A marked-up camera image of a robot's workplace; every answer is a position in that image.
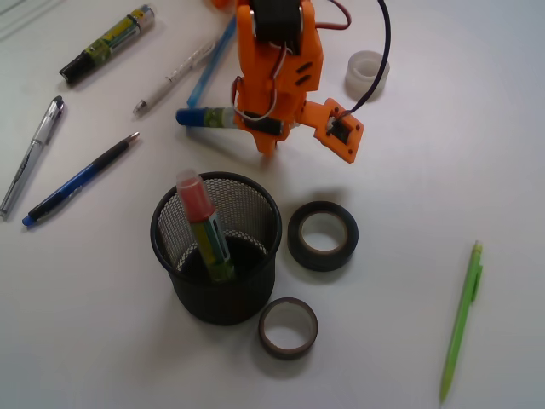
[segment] white table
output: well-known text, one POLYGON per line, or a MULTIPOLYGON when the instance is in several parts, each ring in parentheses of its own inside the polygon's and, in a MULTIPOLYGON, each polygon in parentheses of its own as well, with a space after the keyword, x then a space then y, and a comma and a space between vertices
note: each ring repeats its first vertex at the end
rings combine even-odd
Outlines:
MULTIPOLYGON (((223 30, 227 16, 201 0, 156 0, 152 31, 66 88, 58 71, 137 3, 50 0, 28 24, 0 32, 0 194, 50 100, 61 94, 67 107, 0 224, 0 407, 436 408, 476 239, 484 275, 445 407, 545 406, 545 3, 390 0, 392 70, 381 97, 356 115, 366 126, 356 163, 300 127, 266 169, 249 135, 189 139, 176 123, 198 73, 132 119, 149 88, 211 38, 203 27, 223 30), (139 146, 59 215, 22 228, 29 209, 135 130, 139 146), (206 325, 177 300, 149 227, 188 167, 256 180, 275 198, 284 231, 316 198, 353 213, 359 244, 338 272, 309 272, 285 237, 280 245, 272 299, 299 297, 319 320, 304 359, 266 355, 258 317, 206 325)), ((383 22, 371 0, 344 3, 353 26, 320 32, 321 88, 309 97, 350 107, 348 58, 382 51, 383 22)), ((334 6, 315 5, 319 20, 341 21, 334 6)), ((233 47, 204 103, 226 106, 238 74, 233 47)))

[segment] white tape roll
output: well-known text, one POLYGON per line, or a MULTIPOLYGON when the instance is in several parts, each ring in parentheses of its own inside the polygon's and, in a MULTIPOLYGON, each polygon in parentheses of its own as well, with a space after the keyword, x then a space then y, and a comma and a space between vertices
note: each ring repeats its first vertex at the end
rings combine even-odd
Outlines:
MULTIPOLYGON (((381 62, 382 55, 375 51, 359 51, 354 54, 348 61, 347 87, 363 96, 375 81, 381 62)), ((389 72, 390 63, 388 62, 375 92, 380 92, 384 88, 389 72)))

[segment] pencil clip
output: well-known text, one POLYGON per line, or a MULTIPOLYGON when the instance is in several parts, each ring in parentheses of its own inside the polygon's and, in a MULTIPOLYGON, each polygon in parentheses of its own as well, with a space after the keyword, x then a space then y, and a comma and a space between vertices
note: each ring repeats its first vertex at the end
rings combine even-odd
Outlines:
POLYGON ((480 275, 483 272, 483 266, 479 266, 479 271, 477 272, 477 277, 475 277, 475 286, 473 287, 473 294, 471 296, 471 302, 475 301, 477 298, 477 291, 479 290, 480 275))

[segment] black mesh pen holder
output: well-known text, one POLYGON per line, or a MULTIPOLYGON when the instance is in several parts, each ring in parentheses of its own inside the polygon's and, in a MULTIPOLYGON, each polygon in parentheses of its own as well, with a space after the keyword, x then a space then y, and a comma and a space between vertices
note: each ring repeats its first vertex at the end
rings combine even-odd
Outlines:
POLYGON ((212 324, 234 325, 256 314, 273 292, 280 213, 271 195, 247 177, 226 172, 201 177, 220 218, 237 278, 224 284, 209 280, 175 187, 153 214, 153 251, 187 311, 212 324))

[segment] red cap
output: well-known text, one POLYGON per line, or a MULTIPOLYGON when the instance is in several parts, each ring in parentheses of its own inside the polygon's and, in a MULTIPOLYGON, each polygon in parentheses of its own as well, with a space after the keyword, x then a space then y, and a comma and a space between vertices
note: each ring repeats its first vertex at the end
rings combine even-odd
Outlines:
POLYGON ((203 179, 194 170, 184 170, 177 176, 176 189, 190 223, 202 222, 214 214, 203 179))

